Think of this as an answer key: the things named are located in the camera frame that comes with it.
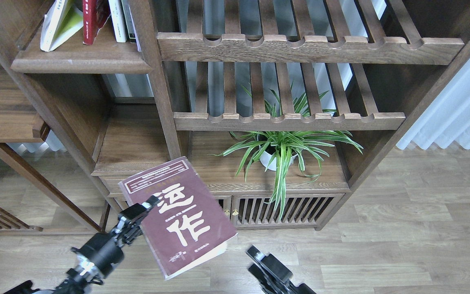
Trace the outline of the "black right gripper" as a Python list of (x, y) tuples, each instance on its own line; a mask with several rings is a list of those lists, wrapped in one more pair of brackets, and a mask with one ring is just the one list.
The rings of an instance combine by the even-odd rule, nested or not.
[(254, 262), (248, 271), (259, 281), (266, 294), (315, 294), (305, 283), (295, 286), (290, 281), (292, 272), (274, 255), (265, 255), (253, 245), (246, 250), (246, 254)]

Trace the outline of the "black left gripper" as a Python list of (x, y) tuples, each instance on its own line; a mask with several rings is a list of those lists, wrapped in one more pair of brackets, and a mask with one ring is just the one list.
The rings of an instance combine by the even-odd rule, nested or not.
[(118, 215), (119, 222), (109, 233), (96, 233), (80, 249), (71, 248), (79, 263), (75, 268), (74, 279), (104, 279), (123, 261), (123, 246), (131, 245), (142, 235), (140, 224), (160, 199), (151, 195), (143, 203), (135, 203)]

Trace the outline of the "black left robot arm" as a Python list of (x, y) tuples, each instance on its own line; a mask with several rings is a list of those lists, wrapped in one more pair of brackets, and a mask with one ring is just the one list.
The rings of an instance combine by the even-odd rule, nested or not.
[(160, 202), (154, 195), (143, 203), (135, 203), (118, 214), (118, 223), (108, 233), (96, 233), (80, 249), (72, 247), (78, 263), (67, 270), (67, 277), (54, 289), (33, 289), (28, 280), (9, 289), (8, 294), (89, 294), (90, 285), (103, 285), (112, 271), (123, 261), (123, 246), (131, 245), (142, 235), (140, 224)]

